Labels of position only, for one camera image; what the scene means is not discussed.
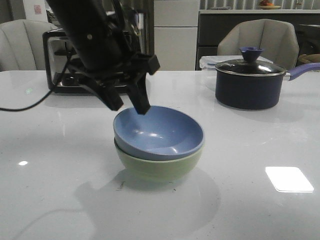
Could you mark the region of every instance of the purple handle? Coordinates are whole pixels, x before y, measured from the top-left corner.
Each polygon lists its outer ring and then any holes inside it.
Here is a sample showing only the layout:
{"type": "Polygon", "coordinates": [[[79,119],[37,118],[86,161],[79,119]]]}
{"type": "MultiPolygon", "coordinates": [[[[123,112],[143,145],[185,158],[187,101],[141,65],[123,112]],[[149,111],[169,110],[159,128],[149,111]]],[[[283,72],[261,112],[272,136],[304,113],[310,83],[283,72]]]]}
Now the purple handle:
{"type": "Polygon", "coordinates": [[[292,68],[288,70],[287,72],[290,74],[290,80],[296,79],[300,75],[312,71],[312,70],[320,70],[320,62],[315,63],[307,63],[300,66],[297,66],[295,68],[292,68]]]}

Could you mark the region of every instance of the wall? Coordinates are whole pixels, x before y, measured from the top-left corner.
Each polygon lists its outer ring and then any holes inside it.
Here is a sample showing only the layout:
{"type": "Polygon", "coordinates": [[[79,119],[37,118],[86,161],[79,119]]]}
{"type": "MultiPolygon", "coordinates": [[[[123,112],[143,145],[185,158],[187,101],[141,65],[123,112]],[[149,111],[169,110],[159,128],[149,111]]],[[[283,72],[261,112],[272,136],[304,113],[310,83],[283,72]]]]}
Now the wall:
{"type": "Polygon", "coordinates": [[[26,19],[48,22],[45,0],[23,0],[23,5],[26,19]]]}

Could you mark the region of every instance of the kitchen cabinet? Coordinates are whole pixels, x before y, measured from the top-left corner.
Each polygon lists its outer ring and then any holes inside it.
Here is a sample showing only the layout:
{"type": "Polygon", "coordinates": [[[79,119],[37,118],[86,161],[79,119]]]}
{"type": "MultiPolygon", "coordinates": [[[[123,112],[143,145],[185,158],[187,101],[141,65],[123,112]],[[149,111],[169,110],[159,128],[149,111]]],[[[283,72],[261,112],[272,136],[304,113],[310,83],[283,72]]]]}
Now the kitchen cabinet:
{"type": "Polygon", "coordinates": [[[200,70],[202,56],[217,55],[219,43],[237,24],[257,19],[320,25],[320,10],[200,10],[195,69],[200,70]]]}
{"type": "Polygon", "coordinates": [[[162,71],[195,70],[200,0],[154,1],[154,53],[162,71]]]}

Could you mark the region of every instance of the dark cabinet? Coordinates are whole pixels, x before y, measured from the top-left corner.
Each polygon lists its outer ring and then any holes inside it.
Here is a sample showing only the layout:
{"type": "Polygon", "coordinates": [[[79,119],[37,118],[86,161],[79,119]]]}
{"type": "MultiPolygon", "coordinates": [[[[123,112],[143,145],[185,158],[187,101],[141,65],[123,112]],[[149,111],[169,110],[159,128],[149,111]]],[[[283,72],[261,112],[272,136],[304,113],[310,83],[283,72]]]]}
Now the dark cabinet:
{"type": "Polygon", "coordinates": [[[320,53],[320,25],[301,24],[295,28],[300,48],[299,54],[320,53]]]}
{"type": "Polygon", "coordinates": [[[202,56],[217,55],[221,40],[237,24],[257,20],[274,19],[292,23],[295,27],[305,25],[320,25],[320,13],[202,13],[199,12],[197,52],[195,69],[200,70],[199,60],[202,56]]]}

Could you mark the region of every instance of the lid knob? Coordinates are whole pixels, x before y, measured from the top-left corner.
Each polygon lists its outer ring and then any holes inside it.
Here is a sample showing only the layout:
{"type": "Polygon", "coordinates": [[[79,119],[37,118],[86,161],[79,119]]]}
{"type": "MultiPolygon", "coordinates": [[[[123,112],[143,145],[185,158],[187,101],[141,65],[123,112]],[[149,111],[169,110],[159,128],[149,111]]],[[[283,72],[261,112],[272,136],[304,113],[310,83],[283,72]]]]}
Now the lid knob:
{"type": "Polygon", "coordinates": [[[257,60],[260,54],[265,50],[264,48],[258,48],[255,46],[242,46],[239,49],[243,59],[248,63],[252,63],[257,60]]]}

